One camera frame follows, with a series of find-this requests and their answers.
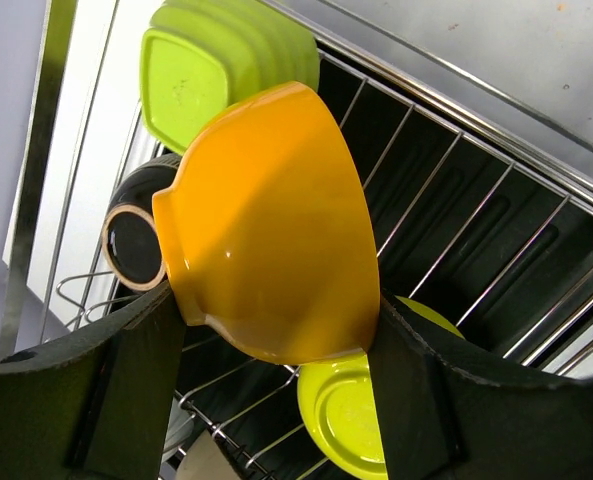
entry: stacked green container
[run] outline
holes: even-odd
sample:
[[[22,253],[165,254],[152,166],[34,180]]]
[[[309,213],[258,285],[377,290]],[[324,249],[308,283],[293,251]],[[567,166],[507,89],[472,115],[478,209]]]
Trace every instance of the stacked green container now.
[[[167,0],[141,49],[147,129],[183,154],[228,106],[288,81],[318,88],[312,34],[257,0]]]

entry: green container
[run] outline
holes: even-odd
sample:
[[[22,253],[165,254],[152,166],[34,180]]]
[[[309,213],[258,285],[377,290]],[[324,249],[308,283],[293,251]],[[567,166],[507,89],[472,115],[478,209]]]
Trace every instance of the green container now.
[[[316,90],[313,35],[257,0],[168,0],[143,35],[145,126],[183,154],[230,105],[289,81]]]

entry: metal wire rack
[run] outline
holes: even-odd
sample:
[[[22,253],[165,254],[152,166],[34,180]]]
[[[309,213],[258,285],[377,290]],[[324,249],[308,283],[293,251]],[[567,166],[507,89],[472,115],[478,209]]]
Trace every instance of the metal wire rack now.
[[[353,54],[349,50],[343,50],[337,44],[331,44],[328,41],[329,39],[325,38],[324,36],[319,37],[319,40],[321,41],[321,61],[323,63],[327,63],[328,65],[332,65],[334,68],[340,69],[343,74],[349,75],[349,77],[357,80],[358,86],[351,97],[351,101],[349,101],[342,115],[337,117],[343,132],[345,132],[345,127],[352,118],[352,114],[355,111],[356,105],[368,87],[386,94],[388,97],[406,108],[405,114],[399,121],[389,140],[386,142],[385,147],[378,155],[377,160],[375,163],[373,163],[373,166],[369,172],[364,176],[364,189],[367,189],[370,184],[374,182],[376,175],[384,165],[388,154],[391,152],[395,142],[401,135],[401,132],[404,131],[406,125],[410,121],[412,114],[419,114],[429,119],[453,135],[453,140],[448,144],[442,155],[440,155],[437,163],[426,176],[424,182],[416,191],[415,195],[406,206],[402,214],[399,215],[398,220],[394,223],[393,228],[391,228],[389,233],[384,237],[384,240],[380,243],[380,245],[378,245],[379,257],[381,257],[383,253],[388,250],[388,248],[392,247],[396,236],[405,230],[406,224],[409,222],[412,213],[415,213],[416,209],[419,208],[424,195],[427,194],[429,188],[433,185],[433,182],[441,172],[441,169],[444,168],[455,149],[460,145],[470,144],[475,146],[489,154],[494,159],[502,162],[504,165],[500,175],[496,178],[491,187],[487,189],[486,193],[478,201],[473,210],[471,210],[465,221],[460,225],[455,234],[446,243],[442,251],[433,259],[429,268],[427,268],[427,270],[420,276],[420,280],[418,280],[408,292],[403,292],[406,293],[406,296],[410,298],[416,297],[419,292],[423,290],[423,288],[427,287],[431,277],[447,260],[450,252],[456,248],[459,240],[461,240],[461,237],[468,231],[474,222],[479,219],[482,212],[489,205],[490,200],[494,194],[499,190],[499,188],[501,188],[504,182],[507,181],[510,174],[519,173],[536,184],[541,185],[549,192],[554,194],[557,198],[557,201],[554,203],[554,207],[551,209],[546,218],[539,225],[537,225],[535,229],[533,229],[531,234],[525,239],[525,241],[515,251],[515,253],[509,256],[509,259],[504,263],[500,271],[493,276],[491,281],[489,281],[489,283],[482,289],[480,294],[478,294],[469,304],[469,306],[464,309],[462,315],[456,319],[455,323],[457,326],[460,327],[467,324],[469,319],[476,312],[477,308],[479,308],[481,304],[485,302],[488,296],[496,288],[498,288],[501,283],[503,283],[503,281],[506,279],[506,276],[525,259],[532,247],[543,235],[543,232],[547,230],[547,228],[552,224],[557,216],[561,215],[561,212],[567,206],[576,206],[582,212],[593,218],[593,191],[586,188],[586,185],[576,181],[577,179],[561,173],[561,169],[556,168],[556,166],[552,164],[551,158],[545,158],[541,156],[539,152],[530,149],[529,146],[521,147],[519,145],[519,148],[509,140],[505,141],[504,143],[496,142],[497,136],[499,134],[494,130],[493,126],[489,126],[488,130],[484,130],[482,127],[480,127],[480,124],[483,124],[484,122],[481,121],[478,125],[476,125],[472,122],[466,121],[466,119],[464,119],[462,116],[458,117],[457,115],[452,114],[453,112],[450,113],[450,111],[445,107],[444,103],[441,103],[440,99],[433,97],[431,93],[425,92],[422,98],[418,97],[418,95],[416,95],[418,92],[409,88],[409,85],[396,82],[398,74],[394,75],[391,72],[387,73],[387,71],[382,69],[382,67],[379,67],[381,68],[379,70],[378,68],[375,68],[373,64],[361,62],[361,58],[359,56]],[[404,91],[409,91],[409,95],[403,93]],[[133,136],[139,122],[140,106],[134,115],[130,138],[123,153],[123,159],[119,173],[116,177],[115,187],[119,185],[123,177],[126,159],[129,155],[130,149],[133,148]],[[157,145],[152,152],[152,157],[160,155],[163,148],[164,147],[162,145]],[[87,274],[65,278],[56,287],[56,293],[66,301],[76,306],[78,309],[76,316],[67,323],[68,326],[72,326],[74,329],[94,321],[92,318],[90,318],[90,315],[97,309],[104,308],[103,314],[105,314],[111,305],[130,301],[133,298],[136,298],[136,296],[114,298],[115,288],[112,288],[111,297],[108,300],[87,306],[87,300],[92,281],[99,276],[112,275],[111,272],[96,272],[99,258],[100,243],[96,249],[90,272]],[[63,289],[66,287],[66,285],[74,281],[85,281],[85,288],[80,301],[70,298],[63,292]],[[579,295],[582,295],[582,301],[574,308],[572,313],[566,316],[566,318],[560,322],[553,331],[545,336],[544,340],[540,341],[535,348],[533,348],[524,358],[520,360],[523,365],[535,365],[538,358],[541,357],[544,352],[549,351],[552,346],[568,332],[568,330],[572,329],[572,327],[574,327],[581,320],[581,318],[583,318],[587,312],[593,308],[593,289],[589,294],[585,293],[587,287],[593,285],[592,282],[593,266],[591,266],[591,268],[589,268],[577,281],[575,281],[570,288],[567,288],[567,290],[562,295],[560,295],[558,300],[554,302],[554,304],[545,312],[545,314],[543,314],[540,318],[535,319],[531,327],[526,332],[524,332],[513,343],[513,345],[507,348],[504,352],[501,352],[502,356],[505,358],[512,358],[513,354],[523,347],[524,344],[526,344],[528,341],[533,341],[533,338],[539,333],[543,325],[547,324],[549,320],[560,313],[561,309],[567,306],[572,299],[577,299]],[[209,344],[217,338],[218,337],[214,335],[213,337],[188,345],[183,349],[183,352],[187,353],[194,349],[209,346]],[[574,356],[569,358],[560,368],[558,368],[556,373],[568,373],[581,361],[587,358],[592,352],[593,340]],[[217,419],[209,418],[209,416],[204,413],[201,406],[197,405],[193,401],[193,397],[198,392],[204,391],[206,389],[218,388],[221,382],[225,381],[227,378],[237,372],[244,371],[255,362],[257,361],[254,359],[248,359],[226,371],[225,373],[222,373],[211,380],[202,383],[192,390],[187,392],[177,391],[176,398],[179,401],[181,408],[192,412],[193,417],[200,418],[206,424],[212,437],[225,442],[229,447],[231,447],[231,449],[233,449],[235,457],[242,460],[246,469],[248,469],[250,472],[258,472],[263,479],[276,479],[276,474],[269,471],[262,465],[263,457],[281,443],[303,431],[304,425],[297,425],[286,432],[278,434],[274,441],[268,443],[263,448],[252,452],[247,451],[243,446],[241,446],[234,438],[232,438],[232,436],[227,433],[227,430],[232,422],[239,420],[244,416],[250,415],[253,412],[259,411],[264,405],[266,405],[266,402],[270,398],[277,395],[289,385],[292,385],[298,378],[298,368],[294,368],[292,366],[277,367],[283,368],[285,370],[285,382],[270,393],[264,395],[256,401],[253,401],[247,407],[224,420],[218,421]],[[184,454],[184,450],[180,445],[178,449],[181,454]],[[328,460],[326,458],[317,461],[315,464],[312,464],[311,467],[304,470],[297,478],[304,479],[313,476],[318,471],[318,469],[320,469],[327,462]]]

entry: green plastic container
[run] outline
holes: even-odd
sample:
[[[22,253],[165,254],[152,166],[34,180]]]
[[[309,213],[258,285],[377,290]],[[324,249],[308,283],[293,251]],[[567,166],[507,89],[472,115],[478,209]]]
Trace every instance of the green plastic container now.
[[[312,34],[257,0],[168,0],[143,35],[145,126],[183,154],[230,105],[289,81],[316,90]]]

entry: dish rack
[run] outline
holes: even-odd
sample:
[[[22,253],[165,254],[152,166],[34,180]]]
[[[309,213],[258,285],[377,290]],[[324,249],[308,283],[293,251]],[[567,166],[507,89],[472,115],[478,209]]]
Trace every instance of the dish rack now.
[[[546,366],[593,324],[593,191],[555,159],[410,79],[324,35],[318,41],[319,93],[363,184],[383,286],[443,314],[487,350]],[[140,111],[115,186],[139,122]],[[163,152],[159,144],[152,157]],[[56,287],[79,309],[73,329],[137,297],[114,279],[111,297],[87,307],[92,281],[112,275],[96,272],[99,258],[100,243],[90,273]],[[85,281],[79,301],[63,293],[72,281]],[[593,340],[555,373],[592,352]],[[188,329],[183,356],[176,399],[241,476],[350,478],[299,421],[298,368],[250,359],[206,327]],[[175,461],[184,454],[179,445]]]

